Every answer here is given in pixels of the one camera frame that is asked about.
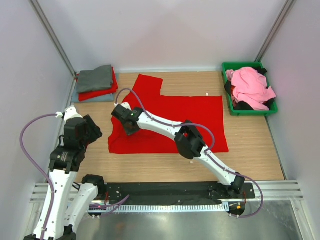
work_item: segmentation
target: green plastic crate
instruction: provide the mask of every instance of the green plastic crate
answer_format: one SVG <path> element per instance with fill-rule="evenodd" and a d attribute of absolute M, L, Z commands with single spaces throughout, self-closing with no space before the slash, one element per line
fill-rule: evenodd
<path fill-rule="evenodd" d="M 261 62 L 224 62 L 222 63 L 222 73 L 223 73 L 223 82 L 226 84 L 228 81 L 226 71 L 227 70 L 238 70 L 243 67 L 261 67 L 263 68 L 263 65 Z M 228 107 L 230 109 L 230 114 L 233 116 L 269 116 L 271 114 L 275 114 L 278 112 L 278 107 L 276 102 L 274 102 L 271 105 L 271 108 L 269 111 L 255 111 L 255 110 L 235 110 L 234 106 L 232 104 L 231 96 L 226 93 Z"/>

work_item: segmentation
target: red cloth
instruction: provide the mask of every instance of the red cloth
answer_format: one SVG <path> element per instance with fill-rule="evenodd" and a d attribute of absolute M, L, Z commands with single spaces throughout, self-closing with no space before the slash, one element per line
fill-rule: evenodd
<path fill-rule="evenodd" d="M 140 97 L 146 110 L 159 117 L 184 122 L 190 120 L 209 128 L 215 136 L 214 153 L 229 152 L 224 131 L 222 96 L 162 96 L 160 90 L 163 80 L 152 76 L 139 75 L 133 90 Z M 140 107 L 136 97 L 129 93 L 123 100 L 131 109 Z M 115 117 L 111 118 L 113 131 L 108 139 L 109 152 L 114 154 L 177 154 L 176 144 L 166 136 L 149 130 L 139 130 L 127 136 Z M 205 143 L 210 146 L 210 134 L 197 127 Z"/>
<path fill-rule="evenodd" d="M 79 93 L 79 101 L 82 102 L 84 100 L 100 97 L 106 94 L 114 94 L 118 89 L 118 83 L 116 79 L 115 70 L 113 67 L 112 67 L 112 80 L 113 80 L 113 84 L 109 89 Z"/>

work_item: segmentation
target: wall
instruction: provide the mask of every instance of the wall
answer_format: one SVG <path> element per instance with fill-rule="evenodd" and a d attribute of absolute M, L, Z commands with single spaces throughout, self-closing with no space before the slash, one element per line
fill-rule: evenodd
<path fill-rule="evenodd" d="M 279 112 L 268 118 L 288 179 L 297 179 L 319 231 L 320 1 L 297 1 L 262 63 Z"/>
<path fill-rule="evenodd" d="M 72 76 L 29 2 L 0 4 L 0 233 L 20 240 L 35 183 L 44 181 L 20 149 L 20 132 L 35 117 L 63 110 Z M 59 121 L 43 119 L 25 134 L 26 148 L 45 169 Z"/>
<path fill-rule="evenodd" d="M 254 61 L 284 0 L 39 1 L 76 70 L 212 70 Z"/>

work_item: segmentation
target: cable connector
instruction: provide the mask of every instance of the cable connector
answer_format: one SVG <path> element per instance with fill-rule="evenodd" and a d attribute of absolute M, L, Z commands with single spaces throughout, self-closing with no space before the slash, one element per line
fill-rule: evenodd
<path fill-rule="evenodd" d="M 57 118 L 62 119 L 63 116 L 64 116 L 64 114 L 63 114 L 62 112 L 60 112 L 60 111 L 57 111 L 55 114 L 56 114 L 56 116 L 55 116 L 56 119 L 57 119 Z"/>

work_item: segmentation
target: wooden table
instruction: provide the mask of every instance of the wooden table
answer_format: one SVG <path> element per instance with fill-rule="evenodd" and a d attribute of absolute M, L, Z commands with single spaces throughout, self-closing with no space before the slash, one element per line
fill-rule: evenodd
<path fill-rule="evenodd" d="M 223 96 L 224 131 L 228 153 L 216 155 L 230 168 L 254 180 L 283 180 L 267 122 L 263 116 L 231 116 L 221 72 L 144 73 L 163 79 L 161 94 L 166 96 Z M 119 74 L 119 89 L 132 88 L 138 73 Z M 120 103 L 128 92 L 119 97 Z M 77 175 L 100 175 L 106 182 L 200 182 L 217 181 L 207 168 L 179 154 L 113 154 L 108 137 L 112 132 L 113 102 L 78 103 L 83 116 L 89 114 L 101 128 L 103 137 L 88 147 Z"/>

